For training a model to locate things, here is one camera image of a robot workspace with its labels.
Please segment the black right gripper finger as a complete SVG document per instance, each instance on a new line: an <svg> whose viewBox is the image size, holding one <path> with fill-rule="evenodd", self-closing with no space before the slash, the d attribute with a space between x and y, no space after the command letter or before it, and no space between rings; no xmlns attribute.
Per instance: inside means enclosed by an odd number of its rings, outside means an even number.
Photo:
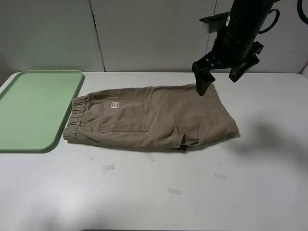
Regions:
<svg viewBox="0 0 308 231"><path fill-rule="evenodd" d="M194 71L194 75L196 80L196 91L200 96L203 96L209 86L215 81L215 78L209 71Z"/></svg>
<svg viewBox="0 0 308 231"><path fill-rule="evenodd" d="M259 63L259 59L256 56L252 56L245 63L239 67L232 68L229 74L229 79L235 83L237 82L249 69Z"/></svg>

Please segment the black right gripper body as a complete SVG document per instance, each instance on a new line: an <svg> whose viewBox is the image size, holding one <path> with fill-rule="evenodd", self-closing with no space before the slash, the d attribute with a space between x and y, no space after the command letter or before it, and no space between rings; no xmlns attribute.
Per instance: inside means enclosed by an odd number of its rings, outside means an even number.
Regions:
<svg viewBox="0 0 308 231"><path fill-rule="evenodd" d="M192 65L193 72L209 72L218 69L239 69L246 72L259 63L257 57L264 46L259 42L230 42L218 35L212 51Z"/></svg>

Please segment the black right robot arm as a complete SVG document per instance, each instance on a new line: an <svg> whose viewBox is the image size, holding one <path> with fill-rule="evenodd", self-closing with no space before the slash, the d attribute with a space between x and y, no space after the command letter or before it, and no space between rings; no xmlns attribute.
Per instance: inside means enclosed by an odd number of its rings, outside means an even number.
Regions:
<svg viewBox="0 0 308 231"><path fill-rule="evenodd" d="M259 63L257 55L264 46L255 39L273 4L272 0L235 0L229 12L200 19L217 37L212 50L192 65L199 95L215 81L212 70L230 69L230 80L237 82Z"/></svg>

